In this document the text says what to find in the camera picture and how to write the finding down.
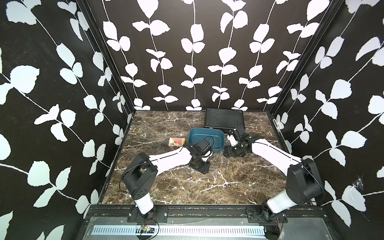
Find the teal plastic storage box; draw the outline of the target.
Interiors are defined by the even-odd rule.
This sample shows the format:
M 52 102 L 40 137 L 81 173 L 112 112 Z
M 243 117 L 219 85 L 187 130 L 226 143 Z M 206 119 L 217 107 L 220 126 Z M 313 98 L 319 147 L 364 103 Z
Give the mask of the teal plastic storage box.
M 202 140 L 209 142 L 214 153 L 218 153 L 225 147 L 226 137 L 223 131 L 209 128 L 193 128 L 190 130 L 188 142 L 198 144 Z

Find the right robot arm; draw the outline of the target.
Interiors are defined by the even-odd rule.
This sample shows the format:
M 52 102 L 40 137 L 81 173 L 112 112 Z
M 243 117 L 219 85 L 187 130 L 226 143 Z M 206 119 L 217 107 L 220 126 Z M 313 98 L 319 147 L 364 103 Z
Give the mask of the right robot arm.
M 245 134 L 236 137 L 232 134 L 227 139 L 230 142 L 224 151 L 227 158 L 244 157 L 247 153 L 253 153 L 267 160 L 286 176 L 284 190 L 262 204 L 260 215 L 264 221 L 271 222 L 281 212 L 294 206 L 302 206 L 325 194 L 313 160 L 302 160 L 257 136 Z

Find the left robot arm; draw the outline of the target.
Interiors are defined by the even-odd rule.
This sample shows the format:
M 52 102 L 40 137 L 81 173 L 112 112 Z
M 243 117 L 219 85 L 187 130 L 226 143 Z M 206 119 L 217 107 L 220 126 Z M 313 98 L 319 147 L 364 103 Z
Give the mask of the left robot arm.
M 186 143 L 182 147 L 160 155 L 138 154 L 121 175 L 128 193 L 143 219 L 152 218 L 156 207 L 150 196 L 155 178 L 179 166 L 189 166 L 206 174 L 210 168 L 208 158 L 212 155 L 211 145 L 203 140 L 198 144 Z

